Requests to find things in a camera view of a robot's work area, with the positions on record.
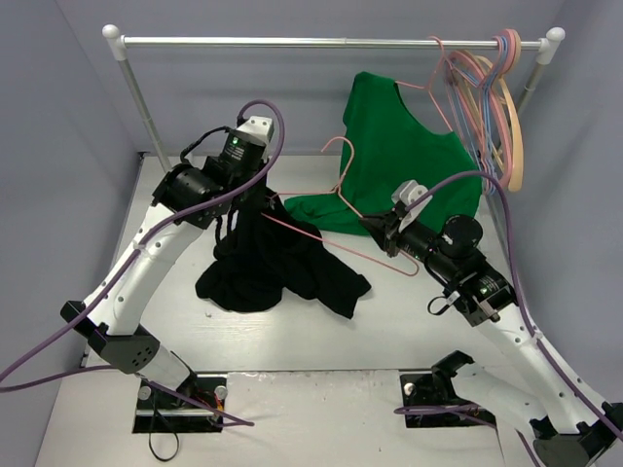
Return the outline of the black t shirt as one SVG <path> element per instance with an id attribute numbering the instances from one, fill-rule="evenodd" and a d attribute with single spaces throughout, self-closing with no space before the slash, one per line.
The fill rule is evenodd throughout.
<path id="1" fill-rule="evenodd" d="M 351 319 L 372 290 L 364 275 L 325 248 L 317 227 L 295 220 L 269 188 L 263 198 L 218 218 L 214 237 L 214 261 L 195 291 L 227 311 L 266 311 L 288 290 Z"/>

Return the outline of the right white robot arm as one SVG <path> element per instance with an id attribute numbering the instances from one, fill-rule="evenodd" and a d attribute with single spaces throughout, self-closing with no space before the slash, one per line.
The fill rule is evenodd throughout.
<path id="1" fill-rule="evenodd" d="M 399 212 L 364 216 L 360 225 L 389 256 L 422 262 L 454 308 L 512 364 L 528 391 L 493 376 L 456 350 L 432 366 L 430 387 L 443 400 L 477 404 L 515 428 L 546 466 L 591 466 L 616 441 L 622 406 L 609 403 L 565 363 L 519 307 L 514 286 L 479 250 L 481 225 L 450 217 L 440 232 L 419 221 L 401 225 Z"/>

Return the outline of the pink wire hanger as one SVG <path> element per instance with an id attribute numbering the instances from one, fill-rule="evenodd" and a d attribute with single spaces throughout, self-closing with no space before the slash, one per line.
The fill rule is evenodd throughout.
<path id="1" fill-rule="evenodd" d="M 321 149 L 321 152 L 324 153 L 331 144 L 333 144 L 334 142 L 337 142 L 337 141 L 341 141 L 341 142 L 346 143 L 348 145 L 348 147 L 349 147 L 349 158 L 348 158 L 346 166 L 340 171 L 338 182 L 335 184 L 335 186 L 332 189 L 330 189 L 328 191 L 324 191 L 324 192 L 277 192 L 273 196 L 273 198 L 275 198 L 275 197 L 328 196 L 328 195 L 334 194 L 335 196 L 338 197 L 338 199 L 351 212 L 356 214 L 358 218 L 361 218 L 362 214 L 347 200 L 347 198 L 343 195 L 343 191 L 342 191 L 344 180 L 345 180 L 345 178 L 346 178 L 346 176 L 348 174 L 348 170 L 349 170 L 349 168 L 350 168 L 350 166 L 351 166 L 351 164 L 352 164 L 352 162 L 354 161 L 354 158 L 355 158 L 355 149 L 354 149 L 354 146 L 353 146 L 352 142 L 348 138 L 346 138 L 344 136 L 335 136 L 335 137 L 331 138 L 330 140 L 328 140 L 326 142 L 326 144 Z M 354 250 L 352 248 L 349 248 L 349 247 L 346 247 L 346 246 L 341 245 L 339 243 L 336 243 L 334 241 L 331 241 L 331 240 L 329 240 L 327 238 L 320 237 L 318 235 L 314 235 L 314 234 L 308 233 L 308 232 L 306 232 L 304 230 L 295 228 L 295 227 L 293 227 L 293 226 L 291 226 L 291 225 L 289 225 L 289 224 L 287 224 L 285 222 L 278 221 L 277 219 L 275 219 L 274 217 L 271 217 L 269 215 L 266 215 L 266 218 L 271 220 L 271 221 L 273 221 L 273 222 L 275 222 L 275 223 L 277 223 L 277 224 L 279 224 L 279 225 L 281 225 L 284 228 L 290 229 L 290 230 L 292 230 L 294 232 L 297 232 L 299 234 L 303 234 L 303 235 L 305 235 L 305 236 L 307 236 L 307 237 L 309 237 L 311 239 L 314 239 L 314 240 L 316 240 L 318 242 L 322 242 L 325 245 L 330 245 L 330 246 L 333 246 L 335 248 L 338 248 L 338 249 L 340 249 L 340 250 L 342 250 L 344 252 L 350 253 L 351 255 L 354 255 L 354 256 L 356 256 L 358 258 L 361 258 L 363 260 L 366 260 L 368 262 L 374 263 L 375 265 L 380 266 L 382 268 L 392 270 L 392 271 L 397 272 L 397 273 L 399 273 L 401 275 L 404 275 L 404 276 L 407 276 L 407 277 L 415 277 L 420 272 L 420 264 L 418 263 L 417 260 L 409 259 L 409 262 L 412 265 L 415 266 L 415 270 L 414 271 L 403 270 L 403 269 L 397 268 L 395 266 L 392 266 L 389 263 L 381 261 L 379 259 L 370 257 L 370 256 L 368 256 L 368 255 L 366 255 L 364 253 L 361 253 L 361 252 L 357 251 L 357 250 Z"/>

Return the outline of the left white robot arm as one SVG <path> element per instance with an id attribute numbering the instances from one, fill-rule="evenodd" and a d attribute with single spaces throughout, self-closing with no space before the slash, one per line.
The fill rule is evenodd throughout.
<path id="1" fill-rule="evenodd" d="M 182 253 L 230 209 L 216 203 L 231 190 L 245 197 L 249 180 L 268 160 L 274 135 L 269 118 L 252 117 L 226 131 L 220 155 L 203 167 L 182 158 L 153 193 L 145 218 L 131 243 L 98 288 L 60 311 L 91 350 L 114 369 L 160 386 L 171 407 L 186 407 L 197 389 L 196 373 L 141 324 L 152 296 Z"/>

